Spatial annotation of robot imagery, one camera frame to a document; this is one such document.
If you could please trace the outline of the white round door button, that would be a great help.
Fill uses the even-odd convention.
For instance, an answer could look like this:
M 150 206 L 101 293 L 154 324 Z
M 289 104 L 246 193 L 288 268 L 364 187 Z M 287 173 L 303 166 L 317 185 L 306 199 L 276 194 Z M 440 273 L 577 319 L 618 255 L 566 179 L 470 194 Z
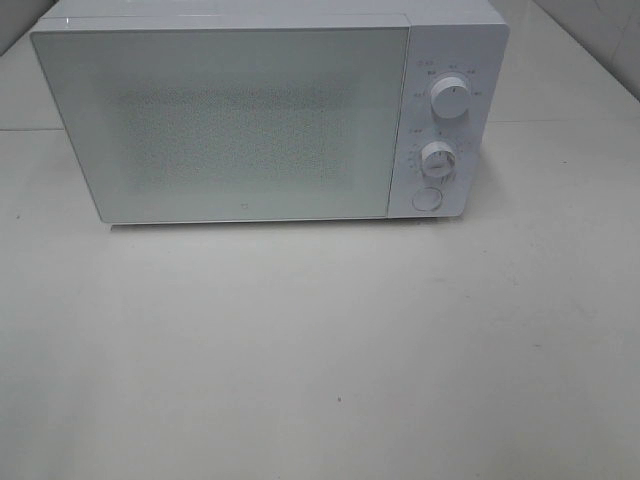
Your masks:
M 443 194 L 435 187 L 424 187 L 412 197 L 412 205 L 415 210 L 422 212 L 436 211 L 442 204 Z

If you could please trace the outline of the white timer knob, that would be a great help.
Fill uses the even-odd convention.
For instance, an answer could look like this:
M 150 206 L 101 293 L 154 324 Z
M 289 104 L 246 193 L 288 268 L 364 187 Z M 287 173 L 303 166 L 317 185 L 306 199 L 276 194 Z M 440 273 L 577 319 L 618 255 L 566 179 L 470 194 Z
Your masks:
M 455 152 L 446 142 L 430 142 L 420 151 L 420 166 L 425 177 L 446 177 L 454 170 L 455 163 Z

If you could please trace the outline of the white microwave door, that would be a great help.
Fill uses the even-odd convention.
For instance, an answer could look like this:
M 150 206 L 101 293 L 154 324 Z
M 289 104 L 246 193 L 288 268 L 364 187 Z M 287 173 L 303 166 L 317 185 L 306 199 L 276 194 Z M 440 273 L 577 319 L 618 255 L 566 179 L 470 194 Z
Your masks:
M 38 32 L 101 220 L 386 214 L 404 28 Z

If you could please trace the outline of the white microwave oven body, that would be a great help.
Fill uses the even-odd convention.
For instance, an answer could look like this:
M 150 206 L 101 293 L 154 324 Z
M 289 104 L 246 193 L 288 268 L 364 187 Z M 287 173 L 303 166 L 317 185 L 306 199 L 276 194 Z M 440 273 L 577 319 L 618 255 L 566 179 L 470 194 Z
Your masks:
M 509 37 L 509 27 L 486 1 L 60 1 L 34 26 L 38 32 L 90 31 L 266 31 L 404 28 L 408 32 L 401 103 L 388 208 L 378 218 L 257 220 L 277 222 L 455 217 L 465 207 L 479 149 Z M 438 117 L 430 88 L 448 73 L 471 88 L 467 112 Z M 448 143 L 454 170 L 425 177 L 420 151 L 430 142 Z M 441 206 L 415 210 L 414 194 L 438 188 Z

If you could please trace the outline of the white upper power knob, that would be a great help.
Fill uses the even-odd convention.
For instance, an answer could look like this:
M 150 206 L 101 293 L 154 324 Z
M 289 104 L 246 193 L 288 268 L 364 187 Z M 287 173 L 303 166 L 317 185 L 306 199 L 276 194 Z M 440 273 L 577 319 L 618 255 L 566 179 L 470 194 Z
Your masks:
M 460 117 L 470 107 L 469 82 L 458 73 L 448 73 L 438 78 L 431 86 L 429 94 L 432 110 L 443 119 Z

